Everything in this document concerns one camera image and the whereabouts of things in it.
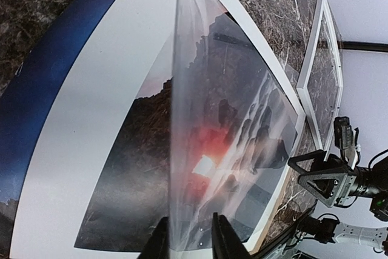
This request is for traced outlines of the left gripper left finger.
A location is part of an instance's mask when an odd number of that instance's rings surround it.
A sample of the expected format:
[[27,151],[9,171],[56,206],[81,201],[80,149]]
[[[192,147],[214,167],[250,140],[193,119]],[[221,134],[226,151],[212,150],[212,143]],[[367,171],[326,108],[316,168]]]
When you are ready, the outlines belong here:
[[162,217],[146,242],[141,259],[169,258],[169,218]]

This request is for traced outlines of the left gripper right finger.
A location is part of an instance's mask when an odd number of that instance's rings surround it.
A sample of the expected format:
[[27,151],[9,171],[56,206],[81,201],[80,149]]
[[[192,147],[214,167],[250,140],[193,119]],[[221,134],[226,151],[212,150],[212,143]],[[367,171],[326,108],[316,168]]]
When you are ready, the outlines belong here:
[[216,259],[250,259],[227,218],[216,212],[212,218],[212,255]]

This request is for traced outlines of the white picture frame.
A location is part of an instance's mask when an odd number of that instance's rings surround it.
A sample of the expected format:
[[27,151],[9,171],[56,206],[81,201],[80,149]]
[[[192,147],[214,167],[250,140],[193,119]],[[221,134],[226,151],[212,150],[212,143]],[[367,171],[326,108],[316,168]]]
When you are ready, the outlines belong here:
[[343,95],[343,72],[333,16],[317,0],[312,30],[296,89],[317,149],[328,151]]

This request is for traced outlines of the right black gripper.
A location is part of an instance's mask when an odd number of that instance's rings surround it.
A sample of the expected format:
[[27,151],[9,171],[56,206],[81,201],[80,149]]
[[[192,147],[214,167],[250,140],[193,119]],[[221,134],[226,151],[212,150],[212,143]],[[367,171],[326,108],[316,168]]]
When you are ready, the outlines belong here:
[[[342,158],[326,151],[315,150],[289,158],[288,166],[301,174],[298,183],[327,207],[346,207],[350,188],[356,180],[356,172]],[[309,172],[299,164],[312,160],[315,171]]]

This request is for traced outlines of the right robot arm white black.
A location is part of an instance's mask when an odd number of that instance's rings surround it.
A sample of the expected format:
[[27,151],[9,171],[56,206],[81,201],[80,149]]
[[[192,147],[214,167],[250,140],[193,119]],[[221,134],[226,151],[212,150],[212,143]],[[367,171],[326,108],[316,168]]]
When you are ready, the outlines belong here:
[[[374,166],[361,167],[344,156],[317,150],[289,159],[298,173],[298,184],[327,208],[325,213],[307,217],[296,227],[296,240],[315,240],[322,244],[367,246],[378,254],[387,254],[387,226],[366,226],[365,215],[387,224],[387,159]],[[338,214],[349,210],[355,221],[349,223]]]

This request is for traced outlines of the clear acrylic sheet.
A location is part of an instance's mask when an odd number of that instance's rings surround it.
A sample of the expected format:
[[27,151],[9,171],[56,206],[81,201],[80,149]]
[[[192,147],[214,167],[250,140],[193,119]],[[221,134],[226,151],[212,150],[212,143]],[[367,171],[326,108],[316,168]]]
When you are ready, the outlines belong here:
[[248,251],[277,204],[304,112],[238,0],[177,0],[170,148],[170,244],[212,245],[214,213]]

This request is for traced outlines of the white mat board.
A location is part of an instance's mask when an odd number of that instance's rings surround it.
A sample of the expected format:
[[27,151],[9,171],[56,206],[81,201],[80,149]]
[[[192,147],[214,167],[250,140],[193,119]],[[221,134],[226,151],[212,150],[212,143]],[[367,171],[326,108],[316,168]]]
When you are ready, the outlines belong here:
[[76,0],[2,100],[1,164],[24,174],[12,258],[136,258],[75,248],[88,202],[167,38],[176,0]]

